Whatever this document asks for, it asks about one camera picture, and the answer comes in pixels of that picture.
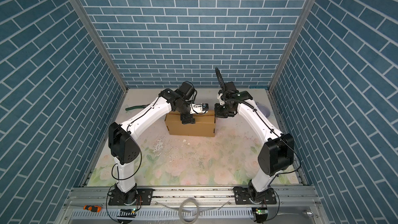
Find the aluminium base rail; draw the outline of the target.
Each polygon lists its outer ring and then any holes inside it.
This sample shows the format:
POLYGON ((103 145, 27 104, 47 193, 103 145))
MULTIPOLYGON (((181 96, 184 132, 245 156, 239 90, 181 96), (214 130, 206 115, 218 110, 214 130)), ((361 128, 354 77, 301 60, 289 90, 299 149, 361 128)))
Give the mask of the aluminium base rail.
POLYGON ((274 186, 263 203, 242 186, 144 186, 138 202, 122 205, 108 187, 74 188, 58 224, 326 224, 312 186, 274 186), (99 213, 84 210, 97 205, 99 213))

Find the orange black screwdriver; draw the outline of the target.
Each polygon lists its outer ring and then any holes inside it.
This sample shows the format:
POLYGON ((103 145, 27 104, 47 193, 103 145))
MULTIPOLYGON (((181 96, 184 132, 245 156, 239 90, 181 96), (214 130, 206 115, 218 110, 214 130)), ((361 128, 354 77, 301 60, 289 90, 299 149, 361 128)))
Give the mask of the orange black screwdriver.
POLYGON ((102 210, 102 208, 97 205, 85 205, 84 210, 91 211, 93 213, 99 213, 102 210))

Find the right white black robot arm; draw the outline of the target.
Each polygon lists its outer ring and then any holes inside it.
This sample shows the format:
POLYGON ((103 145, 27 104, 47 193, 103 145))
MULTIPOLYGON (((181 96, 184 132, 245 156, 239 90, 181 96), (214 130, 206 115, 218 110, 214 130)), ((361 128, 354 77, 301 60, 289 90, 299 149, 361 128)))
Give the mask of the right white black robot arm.
POLYGON ((274 179, 283 174, 294 162, 294 138, 282 133, 257 107, 253 97, 247 92, 239 92, 233 82, 219 82, 218 103, 215 104, 217 118, 242 116, 262 142, 258 155, 259 171, 246 188, 249 199, 263 203, 274 179))

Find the green handled pliers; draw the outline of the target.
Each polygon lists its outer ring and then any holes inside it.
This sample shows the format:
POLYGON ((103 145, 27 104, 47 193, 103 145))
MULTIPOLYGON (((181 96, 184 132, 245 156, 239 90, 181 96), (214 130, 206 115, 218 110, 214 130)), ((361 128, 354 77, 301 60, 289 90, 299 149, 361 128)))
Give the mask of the green handled pliers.
POLYGON ((148 105, 136 105, 136 106, 131 106, 125 108, 125 111, 132 111, 132 110, 140 110, 140 109, 145 109, 148 105))

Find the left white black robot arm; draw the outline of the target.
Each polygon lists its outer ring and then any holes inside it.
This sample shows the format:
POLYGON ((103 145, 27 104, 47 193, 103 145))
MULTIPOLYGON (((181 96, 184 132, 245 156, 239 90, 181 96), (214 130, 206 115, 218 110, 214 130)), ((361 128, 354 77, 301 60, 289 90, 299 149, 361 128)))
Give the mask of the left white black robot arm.
POLYGON ((190 82, 183 82, 176 89, 165 89, 159 96, 134 117, 122 122, 113 122, 109 126, 108 146, 116 163, 117 180, 112 196, 120 199, 122 205, 133 205, 138 202, 137 184, 134 175, 134 160, 142 157, 141 148, 137 143, 139 136, 154 122, 169 112, 179 112, 182 124, 194 124, 191 113, 191 97, 195 88, 190 82))

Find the brown cardboard box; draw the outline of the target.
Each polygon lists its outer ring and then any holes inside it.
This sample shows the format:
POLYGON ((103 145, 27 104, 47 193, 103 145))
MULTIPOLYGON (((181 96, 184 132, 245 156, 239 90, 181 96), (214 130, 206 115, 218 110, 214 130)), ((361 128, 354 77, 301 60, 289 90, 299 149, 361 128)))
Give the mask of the brown cardboard box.
POLYGON ((193 115, 195 124, 182 124, 178 112, 170 112, 165 117, 165 124, 170 135, 215 137, 215 112, 193 115))

